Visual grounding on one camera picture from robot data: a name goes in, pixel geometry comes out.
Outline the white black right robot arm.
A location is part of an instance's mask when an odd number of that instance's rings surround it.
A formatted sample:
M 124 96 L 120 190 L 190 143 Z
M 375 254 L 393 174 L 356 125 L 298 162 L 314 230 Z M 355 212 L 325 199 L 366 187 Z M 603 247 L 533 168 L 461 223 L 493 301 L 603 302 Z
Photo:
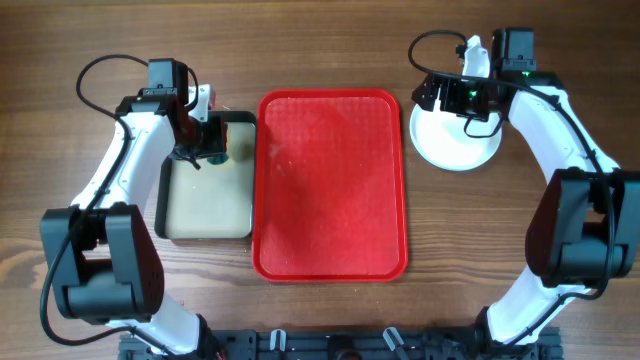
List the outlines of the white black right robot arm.
M 639 244 L 639 175 L 605 154 L 572 110 L 563 83 L 541 72 L 529 28 L 494 31 L 489 47 L 459 35 L 460 73 L 424 69 L 410 137 L 432 165 L 468 171 L 512 126 L 546 188 L 525 236 L 526 267 L 480 318 L 488 351 L 534 343 L 571 301 L 593 301 L 631 270 Z

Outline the green yellow sponge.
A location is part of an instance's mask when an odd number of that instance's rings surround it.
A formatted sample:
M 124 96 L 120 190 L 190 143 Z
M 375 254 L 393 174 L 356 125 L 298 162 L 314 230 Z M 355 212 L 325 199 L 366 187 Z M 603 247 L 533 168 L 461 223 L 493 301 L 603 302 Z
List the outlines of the green yellow sponge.
M 229 156 L 226 153 L 218 153 L 207 158 L 207 162 L 211 165 L 222 165 L 229 160 Z

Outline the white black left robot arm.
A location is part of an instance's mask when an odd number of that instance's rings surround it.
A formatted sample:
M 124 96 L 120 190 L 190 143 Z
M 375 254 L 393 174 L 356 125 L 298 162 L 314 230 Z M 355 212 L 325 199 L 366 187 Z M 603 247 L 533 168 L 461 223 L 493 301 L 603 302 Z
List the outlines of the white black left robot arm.
M 145 62 L 148 83 L 107 115 L 115 131 L 87 186 L 40 222 L 47 273 L 39 301 L 46 336 L 82 346 L 127 332 L 169 359 L 223 359 L 199 314 L 165 292 L 164 269 L 143 211 L 167 160 L 195 165 L 226 148 L 223 122 L 200 120 L 197 77 L 172 58 Z

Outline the white plate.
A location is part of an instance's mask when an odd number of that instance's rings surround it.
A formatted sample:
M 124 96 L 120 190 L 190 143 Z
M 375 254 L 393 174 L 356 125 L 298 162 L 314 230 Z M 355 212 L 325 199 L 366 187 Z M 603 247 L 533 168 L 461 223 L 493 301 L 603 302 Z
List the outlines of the white plate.
M 443 112 L 439 102 L 433 112 L 415 105 L 409 133 L 417 152 L 429 163 L 449 171 L 469 171 L 486 163 L 498 150 L 502 124 L 497 114 L 486 122 Z

